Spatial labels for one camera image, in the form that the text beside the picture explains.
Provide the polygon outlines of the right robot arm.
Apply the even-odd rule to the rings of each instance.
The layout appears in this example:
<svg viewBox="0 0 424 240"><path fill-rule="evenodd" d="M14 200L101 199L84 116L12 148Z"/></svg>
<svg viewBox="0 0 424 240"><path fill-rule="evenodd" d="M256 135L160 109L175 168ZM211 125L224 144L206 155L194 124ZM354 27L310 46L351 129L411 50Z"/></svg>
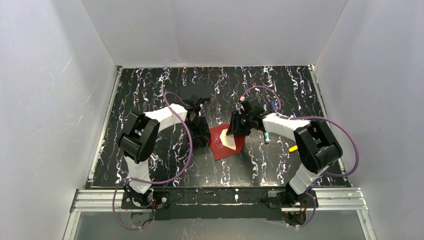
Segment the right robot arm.
<svg viewBox="0 0 424 240"><path fill-rule="evenodd" d="M300 166L277 199L294 205L331 165L343 155L342 147L323 118L289 119L277 112L265 111L253 97L241 101L240 110L231 114L228 136L249 136L251 130L277 134L295 141Z"/></svg>

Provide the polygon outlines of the cream paper letter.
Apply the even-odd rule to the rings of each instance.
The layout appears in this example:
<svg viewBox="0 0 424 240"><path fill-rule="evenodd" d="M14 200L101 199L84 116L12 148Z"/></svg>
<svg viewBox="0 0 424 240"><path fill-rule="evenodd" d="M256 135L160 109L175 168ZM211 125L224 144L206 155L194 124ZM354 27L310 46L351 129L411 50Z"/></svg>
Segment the cream paper letter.
<svg viewBox="0 0 424 240"><path fill-rule="evenodd" d="M227 135L227 131L228 128L223 129L219 139L224 147L235 151L237 149L235 138L233 135Z"/></svg>

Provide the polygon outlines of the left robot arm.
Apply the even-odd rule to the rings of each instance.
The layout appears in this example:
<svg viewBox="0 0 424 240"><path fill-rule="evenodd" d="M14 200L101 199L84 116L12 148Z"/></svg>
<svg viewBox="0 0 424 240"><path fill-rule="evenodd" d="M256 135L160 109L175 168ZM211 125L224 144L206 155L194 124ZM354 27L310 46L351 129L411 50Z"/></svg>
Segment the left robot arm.
<svg viewBox="0 0 424 240"><path fill-rule="evenodd" d="M166 106L155 111L131 112L120 135L118 146L123 152L128 166L128 178L123 180L124 191L131 202L137 202L141 207L153 203L153 185L163 185L175 180L151 181L148 158L156 146L158 133L171 126L182 124L189 142L188 159L176 178L183 175L193 157L194 145L197 140L206 144L211 138L210 128L205 115L204 105L209 102L209 96L201 97L193 94L189 99L179 103L165 102Z"/></svg>

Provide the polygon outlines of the green white glue stick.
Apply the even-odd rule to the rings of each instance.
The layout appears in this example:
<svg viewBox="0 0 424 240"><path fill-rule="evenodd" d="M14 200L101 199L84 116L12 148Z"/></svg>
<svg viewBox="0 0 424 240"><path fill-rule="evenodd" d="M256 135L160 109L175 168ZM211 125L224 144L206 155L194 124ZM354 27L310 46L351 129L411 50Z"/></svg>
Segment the green white glue stick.
<svg viewBox="0 0 424 240"><path fill-rule="evenodd" d="M263 137L265 144L269 144L271 142L270 134L267 131L263 132Z"/></svg>

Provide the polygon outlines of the red envelope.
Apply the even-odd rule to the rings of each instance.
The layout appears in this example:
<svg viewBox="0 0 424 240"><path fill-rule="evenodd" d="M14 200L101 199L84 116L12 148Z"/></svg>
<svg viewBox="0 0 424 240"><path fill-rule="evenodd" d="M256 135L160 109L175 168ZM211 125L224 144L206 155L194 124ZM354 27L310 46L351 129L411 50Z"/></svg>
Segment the red envelope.
<svg viewBox="0 0 424 240"><path fill-rule="evenodd" d="M240 153L244 146L246 137L227 135L229 127L230 125L227 123L209 130L210 140L208 145L215 161Z"/></svg>

